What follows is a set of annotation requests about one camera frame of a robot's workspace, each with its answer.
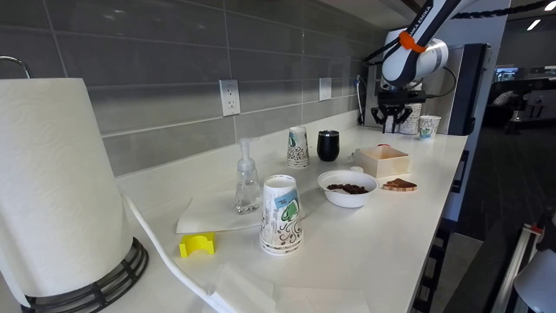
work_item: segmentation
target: black base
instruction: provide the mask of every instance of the black base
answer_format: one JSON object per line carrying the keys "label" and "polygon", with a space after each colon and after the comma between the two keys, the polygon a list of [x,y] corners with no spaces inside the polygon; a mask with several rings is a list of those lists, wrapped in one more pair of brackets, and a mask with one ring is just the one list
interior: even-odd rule
{"label": "black base", "polygon": [[149,263],[149,254],[137,239],[123,261],[100,280],[52,298],[27,298],[31,308],[20,306],[22,313],[92,313],[100,312],[128,289],[132,289]]}

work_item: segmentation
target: paper cup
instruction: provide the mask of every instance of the paper cup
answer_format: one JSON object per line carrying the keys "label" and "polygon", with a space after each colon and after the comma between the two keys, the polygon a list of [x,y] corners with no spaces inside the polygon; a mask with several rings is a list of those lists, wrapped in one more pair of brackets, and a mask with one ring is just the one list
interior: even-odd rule
{"label": "paper cup", "polygon": [[304,127],[290,127],[288,165],[290,169],[305,169],[309,165],[307,132]]}
{"label": "paper cup", "polygon": [[418,119],[418,139],[432,139],[437,131],[439,117],[420,115]]}
{"label": "paper cup", "polygon": [[300,204],[291,176],[271,176],[264,183],[264,211],[258,245],[271,256],[285,256],[300,247]]}

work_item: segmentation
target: wall outlet cover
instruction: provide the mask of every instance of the wall outlet cover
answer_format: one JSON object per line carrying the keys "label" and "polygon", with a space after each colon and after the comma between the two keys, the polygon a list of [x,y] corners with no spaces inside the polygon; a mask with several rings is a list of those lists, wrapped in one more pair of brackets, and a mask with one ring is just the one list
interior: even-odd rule
{"label": "wall outlet cover", "polygon": [[238,80],[218,80],[220,85],[220,101],[222,101],[222,115],[239,115],[239,91]]}
{"label": "wall outlet cover", "polygon": [[331,99],[331,77],[319,79],[318,99],[319,101]]}

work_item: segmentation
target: white bowl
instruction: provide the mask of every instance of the white bowl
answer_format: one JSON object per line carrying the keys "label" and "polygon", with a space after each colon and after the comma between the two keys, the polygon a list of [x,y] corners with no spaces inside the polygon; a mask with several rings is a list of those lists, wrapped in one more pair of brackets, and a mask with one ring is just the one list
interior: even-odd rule
{"label": "white bowl", "polygon": [[[368,193],[349,195],[342,190],[328,190],[330,185],[357,185]],[[363,207],[370,200],[370,193],[377,188],[377,181],[357,171],[330,171],[318,176],[318,186],[324,192],[328,202],[338,207]]]}

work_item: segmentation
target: gray tile backsplash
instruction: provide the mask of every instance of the gray tile backsplash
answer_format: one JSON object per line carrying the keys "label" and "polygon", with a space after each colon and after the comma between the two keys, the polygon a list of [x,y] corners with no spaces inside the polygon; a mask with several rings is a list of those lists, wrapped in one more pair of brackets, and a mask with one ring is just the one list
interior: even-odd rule
{"label": "gray tile backsplash", "polygon": [[217,84],[144,87],[139,91],[92,89],[88,94],[100,134],[184,124],[222,115]]}
{"label": "gray tile backsplash", "polygon": [[0,40],[0,54],[8,54],[22,59],[33,72],[33,77],[64,77],[59,54],[50,33],[0,28]]}
{"label": "gray tile backsplash", "polygon": [[384,33],[316,0],[0,2],[1,54],[34,77],[85,79],[116,174],[354,110],[352,77]]}
{"label": "gray tile backsplash", "polygon": [[41,0],[1,0],[1,26],[48,28],[48,19]]}
{"label": "gray tile backsplash", "polygon": [[185,84],[227,79],[225,49],[59,35],[67,70],[90,85]]}
{"label": "gray tile backsplash", "polygon": [[302,30],[267,23],[238,14],[227,14],[229,47],[269,52],[302,52]]}
{"label": "gray tile backsplash", "polygon": [[232,143],[231,119],[104,138],[107,159],[116,176]]}
{"label": "gray tile backsplash", "polygon": [[302,56],[229,51],[231,77],[238,80],[300,80]]}
{"label": "gray tile backsplash", "polygon": [[300,82],[252,82],[239,85],[241,112],[255,112],[302,103]]}
{"label": "gray tile backsplash", "polygon": [[184,2],[48,2],[52,25],[59,32],[113,35],[201,45],[225,45],[220,11]]}
{"label": "gray tile backsplash", "polygon": [[238,138],[257,138],[300,124],[300,106],[255,112],[236,119]]}

